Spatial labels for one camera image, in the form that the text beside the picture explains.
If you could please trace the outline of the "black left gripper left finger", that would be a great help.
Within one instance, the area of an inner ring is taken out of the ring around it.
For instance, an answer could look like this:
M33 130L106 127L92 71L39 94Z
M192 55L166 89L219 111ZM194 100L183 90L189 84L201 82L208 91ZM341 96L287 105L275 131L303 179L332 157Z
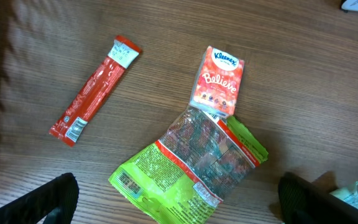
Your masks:
M70 224L79 197L75 176L62 174L0 208L0 223Z

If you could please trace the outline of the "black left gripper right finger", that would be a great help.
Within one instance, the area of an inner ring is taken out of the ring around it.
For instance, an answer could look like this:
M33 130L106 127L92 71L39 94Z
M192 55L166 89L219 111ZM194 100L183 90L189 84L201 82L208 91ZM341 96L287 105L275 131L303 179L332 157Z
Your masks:
M278 197L285 224L358 224L358 209L294 173L280 178Z

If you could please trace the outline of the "red snack bar wrapper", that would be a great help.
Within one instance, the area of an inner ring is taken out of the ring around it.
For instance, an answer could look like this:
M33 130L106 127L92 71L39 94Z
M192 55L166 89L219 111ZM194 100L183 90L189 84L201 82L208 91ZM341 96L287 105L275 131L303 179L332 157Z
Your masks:
M140 55L141 48L118 35L113 47L75 99L50 128L49 133L69 146L74 146L85 126L102 107L130 64Z

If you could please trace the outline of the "green candy bag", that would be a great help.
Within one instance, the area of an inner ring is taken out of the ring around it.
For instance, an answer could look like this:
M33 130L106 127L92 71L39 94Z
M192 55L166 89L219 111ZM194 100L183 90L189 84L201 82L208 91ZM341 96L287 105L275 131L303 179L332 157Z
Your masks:
M205 223L268 152L234 116L188 106L109 182L158 223Z

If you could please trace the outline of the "red tissue pack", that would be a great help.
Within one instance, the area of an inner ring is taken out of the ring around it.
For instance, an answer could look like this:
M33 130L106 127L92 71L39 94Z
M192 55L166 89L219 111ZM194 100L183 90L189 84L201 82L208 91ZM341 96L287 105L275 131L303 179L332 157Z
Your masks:
M195 77L189 105L228 118L234 114L245 61L209 46Z

